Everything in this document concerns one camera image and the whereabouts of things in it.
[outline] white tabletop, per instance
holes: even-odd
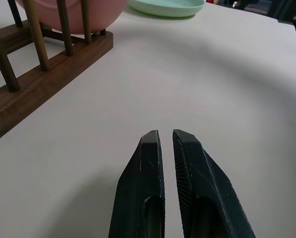
[[[296,238],[294,27],[206,4],[185,20],[127,9],[108,30],[114,49],[0,139],[0,238],[107,237],[119,176],[153,129],[165,234],[182,238],[174,128],[227,174],[258,238]],[[38,64],[32,44],[9,59],[16,75]]]

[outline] mint green dish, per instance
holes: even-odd
[[[156,16],[186,17],[201,10],[205,0],[129,0],[128,5],[138,11]]]

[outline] green plate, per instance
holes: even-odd
[[[128,5],[138,11],[166,17],[195,15],[205,0],[129,0]]]

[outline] pink bowl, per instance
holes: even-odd
[[[16,0],[22,7],[22,0]],[[39,20],[61,31],[57,0],[34,0]],[[111,25],[121,14],[128,0],[88,0],[91,31],[99,32]],[[66,0],[72,34],[83,34],[80,0]]]

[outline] white table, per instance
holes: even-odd
[[[296,238],[294,27],[206,4],[185,20],[128,9],[109,30],[114,49],[0,139],[0,238],[107,237],[118,178],[152,129],[166,237],[182,238],[174,128],[225,171],[258,238]],[[64,50],[48,42],[49,57]],[[16,75],[38,64],[33,45],[9,59]]]

